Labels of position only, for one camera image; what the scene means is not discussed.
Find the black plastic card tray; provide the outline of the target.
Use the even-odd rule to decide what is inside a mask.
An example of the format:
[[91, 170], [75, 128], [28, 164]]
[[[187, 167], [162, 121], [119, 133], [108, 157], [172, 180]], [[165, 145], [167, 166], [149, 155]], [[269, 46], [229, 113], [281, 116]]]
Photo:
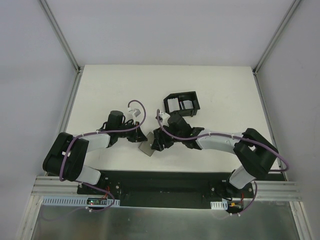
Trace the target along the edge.
[[[180, 110], [169, 112], [168, 99], [178, 98]], [[169, 115], [178, 113], [182, 117], [193, 117], [201, 109], [196, 91], [171, 93], [163, 99], [165, 112]]]

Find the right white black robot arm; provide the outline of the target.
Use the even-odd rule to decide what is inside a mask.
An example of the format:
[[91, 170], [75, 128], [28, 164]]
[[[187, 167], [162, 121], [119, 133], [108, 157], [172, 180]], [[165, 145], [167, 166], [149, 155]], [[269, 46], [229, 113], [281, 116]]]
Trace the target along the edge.
[[271, 171], [278, 150], [258, 131], [247, 128], [240, 133], [213, 132], [203, 127], [191, 127], [178, 113], [168, 114], [157, 110], [159, 128], [153, 131], [154, 140], [150, 148], [163, 151], [182, 143], [188, 149], [217, 150], [237, 156], [241, 166], [235, 169], [225, 184], [225, 192], [237, 197], [248, 183], [265, 178]]

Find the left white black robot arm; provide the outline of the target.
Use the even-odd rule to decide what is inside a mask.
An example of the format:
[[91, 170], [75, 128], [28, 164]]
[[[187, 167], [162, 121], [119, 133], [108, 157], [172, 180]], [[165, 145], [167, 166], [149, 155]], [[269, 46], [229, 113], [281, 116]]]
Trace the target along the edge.
[[147, 141], [139, 124], [134, 118], [126, 120], [121, 111], [112, 110], [107, 121], [92, 135], [76, 138], [61, 132], [46, 155], [42, 168], [53, 176], [62, 176], [64, 181], [87, 183], [94, 194], [102, 194], [106, 178], [101, 171], [85, 165], [87, 153], [110, 148], [119, 138], [131, 143]]

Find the white card stack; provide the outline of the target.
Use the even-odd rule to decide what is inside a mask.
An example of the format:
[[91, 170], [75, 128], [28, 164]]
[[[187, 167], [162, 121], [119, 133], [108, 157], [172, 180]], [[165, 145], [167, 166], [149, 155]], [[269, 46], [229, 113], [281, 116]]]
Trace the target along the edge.
[[168, 111], [174, 112], [174, 111], [179, 111], [180, 110], [180, 104], [178, 98], [170, 98], [167, 100], [168, 104]]

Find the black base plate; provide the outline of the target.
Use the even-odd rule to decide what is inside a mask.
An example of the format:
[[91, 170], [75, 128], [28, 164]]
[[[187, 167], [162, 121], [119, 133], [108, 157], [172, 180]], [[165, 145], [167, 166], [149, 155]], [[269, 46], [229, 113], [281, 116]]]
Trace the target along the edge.
[[97, 187], [110, 191], [122, 207], [209, 209], [212, 202], [235, 202], [254, 196], [247, 183], [238, 190], [224, 172], [104, 170]]

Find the left table edge rail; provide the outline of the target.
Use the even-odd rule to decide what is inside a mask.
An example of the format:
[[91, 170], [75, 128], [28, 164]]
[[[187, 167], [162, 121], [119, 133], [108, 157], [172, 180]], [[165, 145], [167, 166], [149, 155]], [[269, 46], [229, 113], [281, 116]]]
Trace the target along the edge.
[[[78, 92], [78, 88], [79, 88], [79, 85], [80, 85], [81, 77], [82, 77], [82, 73], [81, 72], [78, 72], [76, 74], [76, 76], [75, 76], [75, 80], [73, 82], [72, 89], [71, 89], [71, 92], [69, 94], [66, 107], [64, 109], [62, 120], [61, 120], [61, 123], [60, 123], [59, 128], [58, 128], [58, 133], [59, 134], [60, 133], [64, 133], [66, 131], [67, 127], [68, 127], [68, 123], [69, 123], [70, 116], [71, 116], [71, 113], [72, 113], [73, 105], [74, 105], [74, 102], [75, 102], [75, 99], [76, 99], [76, 95], [77, 95], [77, 92]], [[60, 148], [61, 148], [60, 146], [56, 149], [56, 145], [55, 145], [56, 140], [54, 141], [53, 145], [51, 146], [51, 148], [50, 148], [49, 152], [47, 153], [47, 156], [45, 157], [45, 159], [43, 161], [43, 164], [42, 164], [42, 168], [45, 171], [45, 176], [54, 176], [54, 177], [56, 176], [55, 174], [52, 174], [49, 171], [47, 171], [47, 162], [50, 159], [51, 153], [53, 153], [54, 156], [56, 155], [56, 153], [58, 153], [58, 155], [61, 155], [62, 152], [64, 152], [65, 150], [68, 149], [68, 146], [65, 148], [63, 143], [62, 143], [62, 150], [60, 150]]]

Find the table edge rail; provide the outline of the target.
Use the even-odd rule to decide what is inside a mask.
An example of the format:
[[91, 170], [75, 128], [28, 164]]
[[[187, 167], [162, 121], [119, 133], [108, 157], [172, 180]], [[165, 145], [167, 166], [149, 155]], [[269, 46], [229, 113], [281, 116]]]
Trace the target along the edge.
[[[76, 95], [77, 95], [77, 92], [78, 92], [78, 88], [79, 88], [79, 85], [80, 85], [81, 77], [82, 77], [82, 73], [81, 72], [78, 72], [76, 74], [76, 76], [75, 76], [75, 80], [73, 82], [72, 89], [71, 89], [71, 92], [69, 94], [66, 107], [64, 109], [62, 120], [61, 120], [61, 123], [60, 123], [59, 128], [58, 128], [58, 133], [59, 134], [60, 133], [64, 133], [66, 131], [67, 127], [68, 127], [68, 123], [69, 123], [70, 116], [71, 116], [71, 113], [72, 113], [73, 105], [74, 105], [74, 102], [75, 102], [75, 99], [76, 99]], [[42, 168], [45, 171], [45, 176], [54, 176], [54, 177], [56, 176], [55, 174], [52, 174], [49, 171], [47, 171], [47, 162], [50, 159], [51, 153], [53, 153], [54, 156], [56, 155], [56, 153], [58, 153], [58, 155], [61, 155], [62, 152], [64, 152], [65, 150], [68, 149], [68, 146], [65, 148], [63, 143], [62, 143], [62, 150], [60, 150], [60, 148], [61, 148], [60, 146], [56, 149], [56, 145], [55, 145], [56, 140], [54, 141], [53, 145], [51, 146], [51, 148], [50, 148], [49, 152], [47, 153], [47, 156], [45, 157], [45, 159], [43, 161], [43, 164], [42, 164]]]
[[[265, 119], [266, 119], [268, 131], [269, 131], [269, 134], [270, 134], [270, 137], [271, 137], [271, 142], [272, 142], [273, 146], [278, 148], [276, 140], [275, 140], [275, 136], [274, 136], [274, 131], [273, 131], [272, 126], [271, 126], [268, 108], [267, 108], [267, 105], [266, 105], [266, 101], [265, 101], [262, 89], [261, 89], [260, 84], [259, 84], [259, 80], [258, 80], [257, 74], [254, 71], [252, 72], [252, 74], [253, 74], [253, 77], [254, 77], [254, 81], [255, 81], [255, 84], [256, 84], [256, 88], [257, 88], [259, 97], [260, 97], [260, 101], [261, 101], [261, 105], [262, 105], [262, 108], [263, 108], [264, 116], [265, 116]], [[280, 159], [277, 160], [277, 164], [278, 164], [278, 166], [279, 166], [279, 168], [281, 170], [283, 170], [285, 168], [285, 164]], [[288, 181], [287, 172], [286, 171], [282, 171], [281, 173], [282, 173], [284, 179], [286, 181]]]

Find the right table edge rail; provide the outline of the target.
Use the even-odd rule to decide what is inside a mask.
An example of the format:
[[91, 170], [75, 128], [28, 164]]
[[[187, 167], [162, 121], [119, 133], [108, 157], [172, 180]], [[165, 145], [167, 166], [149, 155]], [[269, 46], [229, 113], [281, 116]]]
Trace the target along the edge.
[[[253, 74], [253, 77], [254, 77], [254, 81], [255, 81], [255, 84], [256, 84], [256, 88], [257, 88], [259, 97], [260, 97], [260, 101], [261, 101], [261, 105], [262, 105], [262, 108], [263, 108], [264, 116], [265, 116], [265, 119], [266, 119], [268, 131], [269, 131], [269, 134], [270, 134], [270, 137], [271, 137], [271, 142], [272, 142], [273, 146], [278, 148], [276, 140], [275, 140], [275, 136], [274, 136], [274, 131], [273, 131], [272, 126], [271, 126], [268, 108], [267, 108], [267, 105], [266, 105], [266, 101], [265, 101], [262, 89], [261, 89], [260, 84], [259, 84], [259, 80], [258, 80], [257, 74], [254, 71], [252, 72], [252, 74]], [[281, 170], [283, 170], [285, 168], [285, 164], [280, 159], [277, 160], [277, 164], [278, 164], [278, 166], [279, 166], [279, 168]], [[282, 173], [284, 179], [286, 181], [288, 181], [287, 172], [286, 171], [282, 171], [281, 173]]]

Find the front aluminium rail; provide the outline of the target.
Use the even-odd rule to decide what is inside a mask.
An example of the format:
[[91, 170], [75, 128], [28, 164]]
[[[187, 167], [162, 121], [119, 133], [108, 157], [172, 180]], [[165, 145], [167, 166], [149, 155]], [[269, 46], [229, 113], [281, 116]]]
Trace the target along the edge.
[[[259, 201], [301, 202], [303, 200], [297, 183], [292, 181], [257, 181], [241, 190], [228, 193], [225, 180], [204, 179], [115, 179], [107, 181], [106, 189], [115, 197], [129, 192], [142, 193], [200, 193], [202, 196], [218, 198], [227, 194], [233, 199], [244, 196], [250, 199], [257, 192]], [[33, 185], [33, 196], [100, 197], [103, 192], [76, 182], [61, 182], [55, 176], [38, 176]]]

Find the right aluminium frame post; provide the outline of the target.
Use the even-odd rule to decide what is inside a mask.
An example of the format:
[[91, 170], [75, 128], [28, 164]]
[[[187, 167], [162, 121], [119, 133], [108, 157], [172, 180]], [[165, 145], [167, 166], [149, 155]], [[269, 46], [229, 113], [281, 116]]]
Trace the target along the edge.
[[285, 31], [287, 25], [293, 18], [294, 14], [296, 13], [297, 9], [301, 5], [302, 0], [293, 0], [290, 4], [288, 10], [285, 12], [283, 18], [281, 19], [278, 27], [276, 28], [275, 32], [273, 33], [270, 41], [268, 42], [266, 48], [264, 49], [261, 57], [259, 58], [257, 64], [252, 69], [253, 75], [256, 76], [260, 69], [262, 68], [263, 64], [267, 60], [268, 56], [271, 54], [273, 48], [277, 44], [278, 40], [280, 39], [282, 33]]

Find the aluminium frame post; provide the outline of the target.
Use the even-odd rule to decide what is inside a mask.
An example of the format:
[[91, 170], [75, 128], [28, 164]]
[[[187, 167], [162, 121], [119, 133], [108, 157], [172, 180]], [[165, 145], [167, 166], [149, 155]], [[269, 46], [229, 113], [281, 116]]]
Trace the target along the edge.
[[45, 16], [48, 19], [48, 22], [50, 24], [50, 26], [53, 29], [53, 32], [57, 38], [57, 40], [59, 41], [63, 51], [65, 52], [69, 62], [71, 63], [73, 69], [75, 70], [75, 72], [78, 74], [81, 71], [81, 66], [79, 65], [78, 61], [76, 60], [76, 57], [62, 31], [62, 29], [59, 26], [59, 23], [48, 3], [47, 0], [38, 0], [38, 3], [40, 5], [40, 7], [42, 8]]
[[262, 68], [263, 64], [267, 60], [268, 56], [271, 54], [273, 48], [277, 44], [278, 40], [280, 39], [282, 33], [285, 31], [287, 25], [293, 18], [294, 14], [296, 13], [297, 9], [301, 5], [302, 0], [293, 0], [290, 4], [288, 10], [285, 12], [283, 18], [281, 19], [278, 27], [276, 28], [275, 32], [273, 33], [270, 41], [268, 42], [266, 48], [264, 49], [261, 57], [259, 58], [257, 64], [252, 69], [253, 75], [256, 76], [260, 69]]

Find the left aluminium frame post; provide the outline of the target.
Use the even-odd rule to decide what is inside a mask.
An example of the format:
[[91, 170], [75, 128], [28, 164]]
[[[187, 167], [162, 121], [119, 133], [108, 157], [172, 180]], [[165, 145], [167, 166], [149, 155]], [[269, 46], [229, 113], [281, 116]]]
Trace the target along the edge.
[[78, 61], [76, 60], [76, 57], [62, 31], [62, 29], [59, 26], [59, 23], [48, 3], [47, 0], [38, 0], [38, 3], [40, 5], [40, 7], [42, 8], [45, 16], [48, 19], [48, 22], [50, 24], [50, 26], [53, 29], [53, 32], [57, 38], [57, 40], [59, 41], [63, 51], [65, 52], [69, 62], [71, 63], [73, 69], [75, 70], [75, 72], [78, 74], [81, 71], [81, 66], [79, 65]]

